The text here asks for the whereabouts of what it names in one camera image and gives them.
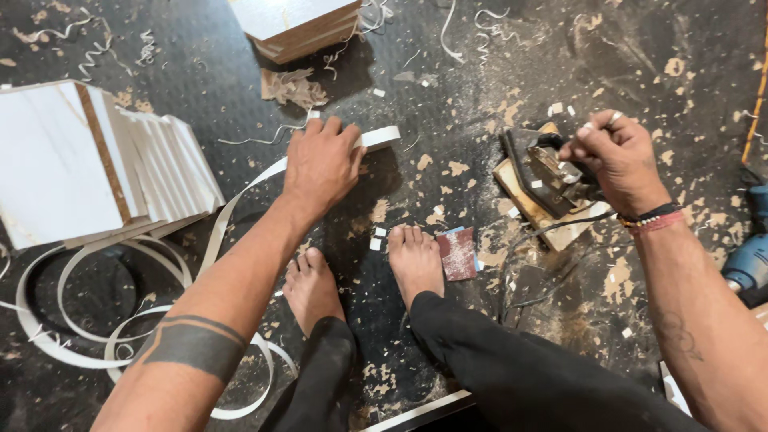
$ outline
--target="yellow rope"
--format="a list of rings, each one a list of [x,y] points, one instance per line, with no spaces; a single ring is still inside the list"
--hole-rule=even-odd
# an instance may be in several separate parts
[[[766,22],[768,22],[768,13],[766,13]],[[760,89],[757,90],[757,103],[755,104],[755,111],[752,119],[752,127],[750,133],[746,135],[746,145],[744,146],[744,153],[741,155],[741,163],[746,164],[747,156],[750,154],[750,148],[752,147],[752,139],[755,137],[755,130],[757,130],[757,121],[760,120],[760,107],[763,106],[763,94],[766,90],[766,79],[768,78],[768,27],[766,27],[766,59],[763,62],[763,76],[760,78]]]

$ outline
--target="beaded bracelet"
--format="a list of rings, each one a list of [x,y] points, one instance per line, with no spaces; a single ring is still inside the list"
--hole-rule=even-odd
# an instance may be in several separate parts
[[[651,221],[643,220],[640,225],[630,227],[629,233],[635,236],[644,232],[660,230],[661,228],[666,228],[683,219],[685,219],[683,212],[677,210],[674,213],[665,214],[663,216],[654,216]]]
[[[660,217],[672,214],[677,210],[677,206],[674,203],[669,202],[660,205],[647,213],[643,213],[637,218],[630,218],[628,216],[622,216],[621,214],[619,214],[617,218],[626,228],[635,228],[650,224],[653,221],[658,221]]]

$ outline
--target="blue drill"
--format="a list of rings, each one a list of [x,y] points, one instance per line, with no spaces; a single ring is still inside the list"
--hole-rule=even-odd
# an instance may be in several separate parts
[[[733,292],[768,284],[768,184],[749,188],[747,200],[753,208],[757,234],[739,246],[723,267],[723,276]]]

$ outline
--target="black pants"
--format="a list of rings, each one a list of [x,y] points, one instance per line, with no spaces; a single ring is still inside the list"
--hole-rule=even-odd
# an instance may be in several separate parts
[[[414,299],[411,328],[499,430],[706,430],[662,397],[590,359],[532,334],[507,331],[434,293]],[[299,378],[261,430],[347,430],[346,387],[355,346],[345,322],[320,320]]]

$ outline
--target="board stack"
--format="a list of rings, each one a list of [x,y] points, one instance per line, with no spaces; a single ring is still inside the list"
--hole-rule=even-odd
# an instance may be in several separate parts
[[[159,238],[225,200],[191,127],[74,80],[0,91],[0,218],[16,249]]]
[[[281,65],[347,39],[362,0],[230,0],[257,49]]]

